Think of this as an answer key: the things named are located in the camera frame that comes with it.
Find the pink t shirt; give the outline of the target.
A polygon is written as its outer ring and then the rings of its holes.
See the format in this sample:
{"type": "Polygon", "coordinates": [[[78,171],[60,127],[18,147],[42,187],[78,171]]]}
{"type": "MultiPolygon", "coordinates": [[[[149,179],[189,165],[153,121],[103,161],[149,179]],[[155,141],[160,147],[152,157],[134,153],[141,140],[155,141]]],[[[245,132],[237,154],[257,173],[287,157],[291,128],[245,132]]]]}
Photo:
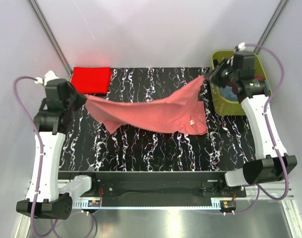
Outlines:
{"type": "Polygon", "coordinates": [[[204,82],[200,76],[172,95],[150,102],[120,103],[87,96],[85,108],[109,133],[122,125],[158,132],[204,135],[208,131],[204,102],[198,99],[204,82]]]}

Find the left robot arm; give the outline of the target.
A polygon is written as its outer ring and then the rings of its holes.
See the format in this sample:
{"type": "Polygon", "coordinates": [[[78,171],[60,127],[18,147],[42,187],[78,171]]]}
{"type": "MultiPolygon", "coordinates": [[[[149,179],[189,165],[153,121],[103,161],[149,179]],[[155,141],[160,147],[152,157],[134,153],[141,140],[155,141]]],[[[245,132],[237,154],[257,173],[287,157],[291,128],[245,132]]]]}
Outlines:
{"type": "Polygon", "coordinates": [[[60,154],[72,113],[80,109],[86,97],[65,79],[49,80],[46,96],[32,121],[35,132],[35,162],[31,184],[16,211],[30,218],[66,220],[73,202],[82,195],[94,196],[99,184],[89,175],[77,175],[63,188],[58,187],[60,154]]]}

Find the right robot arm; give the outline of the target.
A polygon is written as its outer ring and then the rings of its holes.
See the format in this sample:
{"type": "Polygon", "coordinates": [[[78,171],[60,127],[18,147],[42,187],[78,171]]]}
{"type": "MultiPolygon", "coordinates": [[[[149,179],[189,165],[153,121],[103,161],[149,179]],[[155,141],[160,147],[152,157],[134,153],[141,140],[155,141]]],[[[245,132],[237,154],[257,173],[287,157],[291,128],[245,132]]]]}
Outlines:
{"type": "Polygon", "coordinates": [[[212,68],[206,75],[210,82],[215,112],[221,116],[245,114],[252,132],[255,160],[241,169],[228,171],[217,184],[218,193],[229,196],[235,187],[285,181],[297,165],[294,155],[284,147],[270,109],[273,92],[266,86],[266,76],[257,56],[249,51],[218,51],[212,56],[212,68]]]}

